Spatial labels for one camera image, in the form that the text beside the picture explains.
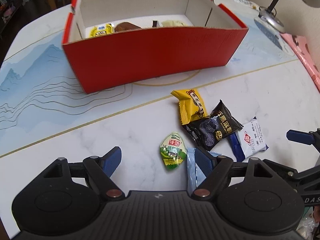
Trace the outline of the light blue snack packet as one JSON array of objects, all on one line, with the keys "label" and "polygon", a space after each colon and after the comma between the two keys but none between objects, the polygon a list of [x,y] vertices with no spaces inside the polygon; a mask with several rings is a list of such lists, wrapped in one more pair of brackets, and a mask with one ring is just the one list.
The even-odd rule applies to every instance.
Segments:
[{"label": "light blue snack packet", "polygon": [[[216,152],[210,152],[210,153],[215,157],[218,157],[221,155]],[[197,183],[195,148],[187,148],[187,176],[188,176],[187,191],[189,195],[192,195],[194,190],[200,185]]]}]

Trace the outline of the black sesame snack packet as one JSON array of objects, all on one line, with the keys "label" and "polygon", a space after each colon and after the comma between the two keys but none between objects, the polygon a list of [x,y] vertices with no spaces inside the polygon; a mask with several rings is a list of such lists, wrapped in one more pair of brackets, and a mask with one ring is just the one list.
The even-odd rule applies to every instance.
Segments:
[{"label": "black sesame snack packet", "polygon": [[241,130],[244,126],[236,120],[222,100],[209,116],[182,126],[198,146],[211,151],[222,139]]}]

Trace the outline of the white blue milk candy packet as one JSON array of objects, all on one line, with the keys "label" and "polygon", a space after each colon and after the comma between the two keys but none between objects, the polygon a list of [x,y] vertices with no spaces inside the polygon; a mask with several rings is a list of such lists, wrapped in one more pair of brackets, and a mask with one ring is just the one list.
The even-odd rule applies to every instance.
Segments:
[{"label": "white blue milk candy packet", "polygon": [[256,117],[243,124],[243,128],[227,137],[237,162],[242,162],[258,152],[268,149]]}]

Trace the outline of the yellow sesame snack packet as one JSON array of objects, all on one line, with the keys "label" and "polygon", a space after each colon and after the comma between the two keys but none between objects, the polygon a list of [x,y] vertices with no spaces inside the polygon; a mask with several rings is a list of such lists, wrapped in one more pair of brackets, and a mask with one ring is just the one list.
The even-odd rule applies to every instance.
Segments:
[{"label": "yellow sesame snack packet", "polygon": [[173,90],[171,95],[179,100],[178,105],[182,125],[187,125],[208,115],[203,98],[196,88]]}]

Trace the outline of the yellow minion snack packet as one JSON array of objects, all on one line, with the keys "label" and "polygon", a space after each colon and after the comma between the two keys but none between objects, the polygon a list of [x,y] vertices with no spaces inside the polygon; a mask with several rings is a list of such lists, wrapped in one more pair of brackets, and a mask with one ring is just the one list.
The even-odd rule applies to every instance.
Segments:
[{"label": "yellow minion snack packet", "polygon": [[87,37],[105,36],[114,33],[113,23],[103,23],[89,28]]}]

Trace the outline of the brown Oreo snack packet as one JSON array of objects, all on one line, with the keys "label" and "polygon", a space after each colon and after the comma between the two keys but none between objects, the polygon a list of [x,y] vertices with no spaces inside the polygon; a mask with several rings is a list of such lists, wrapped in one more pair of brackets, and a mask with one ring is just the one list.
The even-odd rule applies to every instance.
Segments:
[{"label": "brown Oreo snack packet", "polygon": [[122,22],[116,25],[116,27],[114,28],[114,32],[118,33],[122,31],[137,30],[137,29],[141,29],[141,27],[135,24],[132,24],[130,22]]}]

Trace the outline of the cream yellow snack packet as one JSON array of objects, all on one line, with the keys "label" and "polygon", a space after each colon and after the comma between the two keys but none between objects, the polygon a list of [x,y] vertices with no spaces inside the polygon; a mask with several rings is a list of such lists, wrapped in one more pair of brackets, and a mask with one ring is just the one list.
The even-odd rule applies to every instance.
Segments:
[{"label": "cream yellow snack packet", "polygon": [[162,27],[187,27],[188,25],[180,20],[166,20],[161,22]]}]

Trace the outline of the blue mountain table runner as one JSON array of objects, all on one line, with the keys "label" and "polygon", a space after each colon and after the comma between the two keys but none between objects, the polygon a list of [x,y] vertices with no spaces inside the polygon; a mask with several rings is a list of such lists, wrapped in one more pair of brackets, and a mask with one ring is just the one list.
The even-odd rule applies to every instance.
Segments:
[{"label": "blue mountain table runner", "polygon": [[10,154],[109,115],[200,88],[213,81],[296,59],[283,41],[275,45],[252,17],[249,30],[224,67],[179,73],[85,93],[61,47],[62,33],[49,35],[1,66],[1,154]]}]

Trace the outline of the pink plastic bag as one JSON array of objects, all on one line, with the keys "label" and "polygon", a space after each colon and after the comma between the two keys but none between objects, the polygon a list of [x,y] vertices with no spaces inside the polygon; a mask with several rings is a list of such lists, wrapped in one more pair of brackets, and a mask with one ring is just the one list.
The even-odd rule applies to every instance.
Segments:
[{"label": "pink plastic bag", "polygon": [[310,75],[313,83],[320,91],[320,76],[319,69],[315,65],[308,48],[307,40],[304,36],[297,36],[292,34],[281,34],[284,41],[291,47],[293,52],[299,58],[301,63],[304,65],[308,74]]}]

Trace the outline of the red cardboard box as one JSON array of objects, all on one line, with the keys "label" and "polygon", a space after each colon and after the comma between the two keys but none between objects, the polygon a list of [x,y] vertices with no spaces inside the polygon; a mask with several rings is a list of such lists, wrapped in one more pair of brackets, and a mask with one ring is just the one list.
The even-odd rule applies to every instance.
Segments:
[{"label": "red cardboard box", "polygon": [[[224,66],[248,26],[214,0],[72,0],[62,47],[86,93]],[[187,27],[153,28],[180,20]],[[141,29],[87,37],[90,27],[130,22]]]}]

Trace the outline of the small wrapper by lamp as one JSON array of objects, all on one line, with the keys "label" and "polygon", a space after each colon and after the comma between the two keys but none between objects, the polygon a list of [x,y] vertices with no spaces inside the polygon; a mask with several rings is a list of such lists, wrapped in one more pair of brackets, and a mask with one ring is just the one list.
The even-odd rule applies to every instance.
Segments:
[{"label": "small wrapper by lamp", "polygon": [[236,3],[240,3],[240,4],[242,4],[242,5],[246,6],[246,7],[252,8],[252,9],[254,9],[256,11],[259,11],[259,8],[260,8],[259,5],[257,5],[254,2],[248,1],[248,0],[233,0],[233,1],[236,2]]}]

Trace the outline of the silver desk lamp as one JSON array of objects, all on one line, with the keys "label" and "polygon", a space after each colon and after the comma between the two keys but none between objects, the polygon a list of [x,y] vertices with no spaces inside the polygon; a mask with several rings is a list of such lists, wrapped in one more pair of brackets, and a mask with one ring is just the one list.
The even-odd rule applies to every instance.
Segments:
[{"label": "silver desk lamp", "polygon": [[272,0],[268,6],[259,8],[259,18],[279,33],[290,29],[290,21],[309,15],[308,10],[319,11],[319,0]]}]

